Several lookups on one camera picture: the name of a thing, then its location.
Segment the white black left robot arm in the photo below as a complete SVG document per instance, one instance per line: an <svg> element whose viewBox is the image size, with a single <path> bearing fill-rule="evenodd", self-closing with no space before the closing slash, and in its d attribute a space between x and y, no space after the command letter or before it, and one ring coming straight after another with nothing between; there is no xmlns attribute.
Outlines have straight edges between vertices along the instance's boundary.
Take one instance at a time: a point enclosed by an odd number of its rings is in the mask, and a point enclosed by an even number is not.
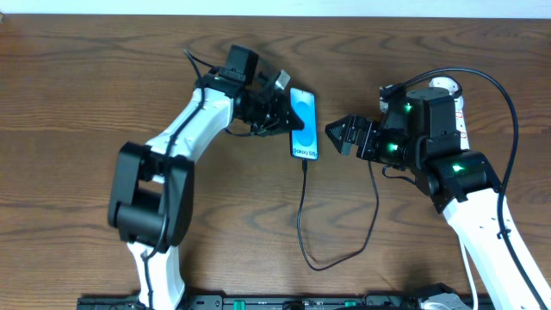
<svg viewBox="0 0 551 310"><path fill-rule="evenodd" d="M223 65L198 72L189 103L144 145L127 142L118 152L108 223L136 263L142 309L176 309L185 293L179 249L192 220L195 165L234 120L252 137L304 127L293 110L290 76L251 49L231 46Z"/></svg>

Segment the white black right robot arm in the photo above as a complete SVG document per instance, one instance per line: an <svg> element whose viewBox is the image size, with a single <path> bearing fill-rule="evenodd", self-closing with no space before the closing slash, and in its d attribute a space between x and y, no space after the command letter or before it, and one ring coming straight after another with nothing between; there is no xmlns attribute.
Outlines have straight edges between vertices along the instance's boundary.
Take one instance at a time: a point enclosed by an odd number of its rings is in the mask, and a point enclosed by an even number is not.
<svg viewBox="0 0 551 310"><path fill-rule="evenodd" d="M343 155L409 170L464 244L497 309L550 307L550 286L498 196L486 156L470 149L458 87L438 81L381 105L381 121L347 115L325 132Z"/></svg>

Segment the blue Galaxy smartphone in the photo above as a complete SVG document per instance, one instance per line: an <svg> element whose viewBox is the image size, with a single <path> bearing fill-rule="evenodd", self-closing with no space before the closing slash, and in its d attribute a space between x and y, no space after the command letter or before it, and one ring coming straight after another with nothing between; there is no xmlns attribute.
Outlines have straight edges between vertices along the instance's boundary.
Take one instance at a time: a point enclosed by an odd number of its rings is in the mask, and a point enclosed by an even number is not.
<svg viewBox="0 0 551 310"><path fill-rule="evenodd" d="M313 93L292 88L290 103L303 122L303 128L290 133L290 153L295 158L317 160L319 158L316 102Z"/></svg>

